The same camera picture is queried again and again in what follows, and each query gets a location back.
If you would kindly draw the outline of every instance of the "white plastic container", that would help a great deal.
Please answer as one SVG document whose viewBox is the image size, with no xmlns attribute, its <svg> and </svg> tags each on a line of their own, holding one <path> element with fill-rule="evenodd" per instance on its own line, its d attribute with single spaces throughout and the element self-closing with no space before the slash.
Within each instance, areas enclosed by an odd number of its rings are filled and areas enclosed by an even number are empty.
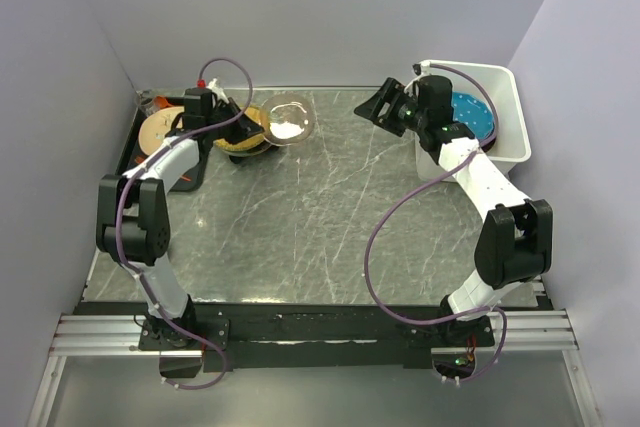
<svg viewBox="0 0 640 427">
<path fill-rule="evenodd" d="M 488 152 L 489 159 L 498 167 L 500 172 L 507 174 L 516 164 L 525 162 L 531 157 L 529 135 L 522 115 L 522 106 L 513 73 L 498 65 L 469 64 L 465 62 L 447 62 L 430 60 L 422 62 L 423 66 L 430 62 L 442 64 L 458 69 L 473 77 L 491 96 L 496 106 L 500 129 L 494 146 Z M 453 91 L 471 94 L 486 103 L 482 94 L 468 80 L 446 70 L 429 68 L 434 75 L 448 77 L 453 83 Z M 431 156 L 420 147 L 416 136 L 416 166 L 418 176 L 422 180 L 431 180 L 442 174 L 443 169 L 436 165 Z"/>
</svg>

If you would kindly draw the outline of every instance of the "tabletop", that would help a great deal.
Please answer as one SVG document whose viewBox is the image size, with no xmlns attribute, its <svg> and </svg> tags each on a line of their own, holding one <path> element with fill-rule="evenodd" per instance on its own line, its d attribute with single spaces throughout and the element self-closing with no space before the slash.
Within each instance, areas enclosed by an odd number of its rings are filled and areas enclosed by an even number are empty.
<svg viewBox="0 0 640 427">
<path fill-rule="evenodd" d="M 284 90 L 261 89 L 257 105 Z M 315 107 L 301 144 L 235 165 L 211 151 L 202 186 L 168 195 L 169 257 L 195 301 L 367 304 L 364 250 L 373 227 L 419 186 L 413 134 L 398 138 L 353 114 L 373 89 L 296 90 Z M 241 105 L 246 92 L 230 92 Z M 439 304 L 473 271 L 481 219 L 455 183 L 408 201 L 378 235 L 374 287 L 395 304 Z M 85 301 L 137 301 L 133 279 L 104 253 Z M 530 285 L 503 299 L 536 306 Z"/>
</svg>

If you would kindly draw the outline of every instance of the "gray wall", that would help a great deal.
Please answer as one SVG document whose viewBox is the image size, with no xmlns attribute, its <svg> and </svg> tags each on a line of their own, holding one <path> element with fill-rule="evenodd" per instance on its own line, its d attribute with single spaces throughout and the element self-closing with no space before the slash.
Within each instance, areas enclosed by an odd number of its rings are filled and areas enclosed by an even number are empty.
<svg viewBox="0 0 640 427">
<path fill-rule="evenodd" d="M 510 67 L 533 157 L 516 181 L 555 209 L 547 277 L 606 425 L 640 419 L 640 0 L 546 0 Z"/>
<path fill-rule="evenodd" d="M 137 87 L 184 87 L 213 55 L 237 58 L 262 85 L 379 85 L 423 58 L 506 64 L 542 1 L 90 3 Z"/>
<path fill-rule="evenodd" d="M 94 250 L 131 86 L 84 0 L 0 0 L 0 395 L 23 425 Z"/>
</svg>

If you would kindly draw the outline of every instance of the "blue plate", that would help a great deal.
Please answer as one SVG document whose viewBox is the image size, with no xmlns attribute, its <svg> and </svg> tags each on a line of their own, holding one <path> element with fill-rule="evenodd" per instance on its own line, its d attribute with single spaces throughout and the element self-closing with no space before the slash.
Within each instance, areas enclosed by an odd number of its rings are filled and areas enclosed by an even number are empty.
<svg viewBox="0 0 640 427">
<path fill-rule="evenodd" d="M 493 132 L 493 114 L 487 105 L 473 95 L 454 92 L 453 120 L 465 124 L 480 141 Z"/>
</svg>

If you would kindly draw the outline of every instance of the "gray floor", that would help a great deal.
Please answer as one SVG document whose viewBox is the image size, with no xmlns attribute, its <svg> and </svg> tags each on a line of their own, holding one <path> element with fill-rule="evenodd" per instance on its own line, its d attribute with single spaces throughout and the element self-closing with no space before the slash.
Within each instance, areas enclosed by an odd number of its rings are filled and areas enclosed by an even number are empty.
<svg viewBox="0 0 640 427">
<path fill-rule="evenodd" d="M 582 425 L 560 352 L 505 353 L 460 389 L 430 370 L 343 367 L 239 370 L 175 392 L 157 369 L 153 358 L 69 359 L 49 427 Z"/>
<path fill-rule="evenodd" d="M 273 93 L 257 92 L 255 103 Z M 309 139 L 240 166 L 213 151 L 202 187 L 169 196 L 169 255 L 195 300 L 370 302 L 365 245 L 384 212 L 420 184 L 413 137 L 400 139 L 353 114 L 372 91 L 297 93 L 316 108 Z M 374 246 L 371 268 L 382 298 L 439 303 L 473 270 L 480 227 L 457 185 L 442 183 L 408 202 Z M 85 300 L 140 296 L 128 274 L 100 254 Z M 533 289 L 524 286 L 504 303 L 536 305 Z"/>
</svg>

